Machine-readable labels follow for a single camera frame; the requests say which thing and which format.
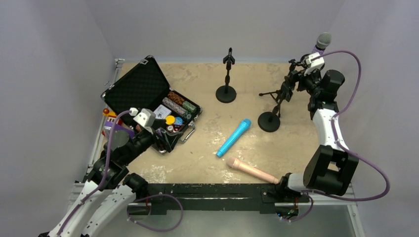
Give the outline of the black tripod shock-mount stand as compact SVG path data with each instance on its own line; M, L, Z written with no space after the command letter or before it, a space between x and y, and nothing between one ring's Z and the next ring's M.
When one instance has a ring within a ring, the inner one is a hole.
M298 79L294 79L293 72L295 71L296 67L302 66L304 68L303 58L299 61L292 59L289 61L289 73L284 76L284 82L281 84L280 89L266 92L266 93L259 93L259 96L270 95L273 100L276 102L276 106L274 107L272 113L277 114L277 116L281 117L281 104L284 100L290 101L291 97L293 96L293 90L295 88L295 83Z

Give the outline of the purple glitter microphone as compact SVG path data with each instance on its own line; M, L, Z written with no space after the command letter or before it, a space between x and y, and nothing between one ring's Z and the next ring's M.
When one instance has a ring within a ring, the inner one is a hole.
M321 33L317 37L316 44L312 50L312 53L319 53L322 55L325 49L331 44L332 35L328 32Z

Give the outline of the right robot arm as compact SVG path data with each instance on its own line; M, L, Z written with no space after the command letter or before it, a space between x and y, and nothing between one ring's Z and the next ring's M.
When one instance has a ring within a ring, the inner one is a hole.
M324 76L318 69L308 75L294 70L285 76L282 98L289 101L293 89L310 95L308 110L317 130L319 147L302 174L287 173L280 179L277 192L296 196L305 190L335 196L346 193L359 159L349 153L338 123L335 98L344 82L344 75L336 70L328 70Z

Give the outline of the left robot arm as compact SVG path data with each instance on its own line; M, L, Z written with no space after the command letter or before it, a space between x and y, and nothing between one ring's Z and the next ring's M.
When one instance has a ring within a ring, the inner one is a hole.
M128 172L127 164L155 143L150 132L141 131L114 150L112 143L111 135L71 210L51 231L41 233L42 237L96 237L130 203L147 202L152 198L170 198L181 212L184 211L177 198L168 194L150 195L148 182Z

